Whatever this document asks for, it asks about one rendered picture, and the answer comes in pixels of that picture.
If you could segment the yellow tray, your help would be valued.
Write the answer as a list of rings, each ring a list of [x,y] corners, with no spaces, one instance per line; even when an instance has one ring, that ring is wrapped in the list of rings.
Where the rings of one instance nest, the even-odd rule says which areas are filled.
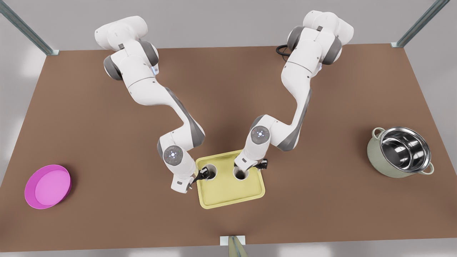
[[[259,169],[250,168],[243,180],[236,177],[233,164],[240,153],[241,150],[237,150],[196,160],[200,170],[206,166],[216,169],[216,176],[213,179],[196,182],[201,207],[218,208],[264,196],[265,185]]]

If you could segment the pale green steel pot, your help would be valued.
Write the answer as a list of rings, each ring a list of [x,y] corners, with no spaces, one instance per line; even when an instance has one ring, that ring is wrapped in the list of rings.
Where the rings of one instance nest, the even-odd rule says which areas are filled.
[[[380,174],[391,178],[431,175],[435,170],[429,145],[420,134],[407,127],[373,129],[367,157]]]

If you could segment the pink round bowl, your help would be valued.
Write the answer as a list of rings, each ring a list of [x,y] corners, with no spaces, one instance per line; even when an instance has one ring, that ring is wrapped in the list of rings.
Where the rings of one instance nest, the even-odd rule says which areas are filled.
[[[65,200],[72,189],[72,178],[61,165],[47,165],[38,169],[25,185],[24,198],[35,209],[46,209]]]

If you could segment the silver frame post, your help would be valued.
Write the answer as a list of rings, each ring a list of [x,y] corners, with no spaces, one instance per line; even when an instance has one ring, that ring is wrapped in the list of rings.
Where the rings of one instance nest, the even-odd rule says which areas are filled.
[[[246,245],[246,237],[238,236],[220,236],[219,244],[228,246],[228,257],[249,257],[244,246]]]
[[[47,56],[59,55],[58,49],[52,49],[46,42],[36,34],[18,15],[13,11],[4,0],[0,0],[0,14],[26,36],[39,50]]]
[[[421,17],[396,42],[391,42],[392,48],[404,48],[451,0],[435,0]]]

